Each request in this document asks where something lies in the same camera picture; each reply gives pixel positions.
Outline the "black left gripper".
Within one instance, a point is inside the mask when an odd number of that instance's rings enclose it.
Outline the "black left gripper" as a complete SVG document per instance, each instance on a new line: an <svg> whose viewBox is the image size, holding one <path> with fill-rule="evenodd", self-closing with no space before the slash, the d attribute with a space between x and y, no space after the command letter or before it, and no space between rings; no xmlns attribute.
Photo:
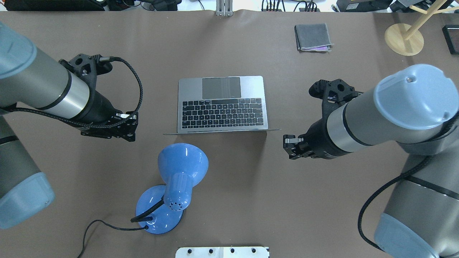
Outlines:
<svg viewBox="0 0 459 258"><path fill-rule="evenodd" d="M102 139L122 138L128 142L136 140L136 129L138 126L137 111L127 113L116 113L108 121L107 128L80 128L80 134L84 137L96 137Z"/></svg>

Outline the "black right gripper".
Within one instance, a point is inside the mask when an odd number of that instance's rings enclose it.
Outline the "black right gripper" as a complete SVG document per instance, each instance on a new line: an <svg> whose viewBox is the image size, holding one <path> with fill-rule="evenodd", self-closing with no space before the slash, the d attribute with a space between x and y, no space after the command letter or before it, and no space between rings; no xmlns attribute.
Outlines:
<svg viewBox="0 0 459 258"><path fill-rule="evenodd" d="M323 120L312 124L305 134L300 134L298 137L293 134L284 134L283 149L292 160L300 157L334 159L350 153L334 144L328 135L326 122Z"/></svg>

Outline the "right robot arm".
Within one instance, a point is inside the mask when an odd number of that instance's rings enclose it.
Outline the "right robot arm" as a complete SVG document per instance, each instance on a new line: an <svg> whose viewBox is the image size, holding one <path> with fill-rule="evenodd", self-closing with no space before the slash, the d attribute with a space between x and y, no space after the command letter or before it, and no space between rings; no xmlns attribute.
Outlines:
<svg viewBox="0 0 459 258"><path fill-rule="evenodd" d="M458 257L458 90L443 71L416 64L359 92L342 80L309 90L322 118L283 136L290 159L333 159L388 141L408 153L402 173L363 204L357 228L394 258Z"/></svg>

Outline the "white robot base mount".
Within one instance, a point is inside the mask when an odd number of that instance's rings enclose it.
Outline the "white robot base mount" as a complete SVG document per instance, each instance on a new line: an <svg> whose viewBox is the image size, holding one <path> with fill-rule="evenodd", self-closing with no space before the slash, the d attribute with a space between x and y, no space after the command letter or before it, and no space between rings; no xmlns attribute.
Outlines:
<svg viewBox="0 0 459 258"><path fill-rule="evenodd" d="M187 247L179 248L176 258L270 258L269 247Z"/></svg>

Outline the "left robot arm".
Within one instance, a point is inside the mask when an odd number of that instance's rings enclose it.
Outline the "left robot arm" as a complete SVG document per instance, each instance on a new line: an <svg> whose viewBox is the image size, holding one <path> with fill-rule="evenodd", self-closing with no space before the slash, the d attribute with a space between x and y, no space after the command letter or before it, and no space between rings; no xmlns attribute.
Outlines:
<svg viewBox="0 0 459 258"><path fill-rule="evenodd" d="M99 75L120 57L79 54L55 61L30 39L1 24L1 229L29 219L54 201L47 176L38 168L8 125L5 115L29 112L64 122L82 135L136 139L139 103L123 113L96 90Z"/></svg>

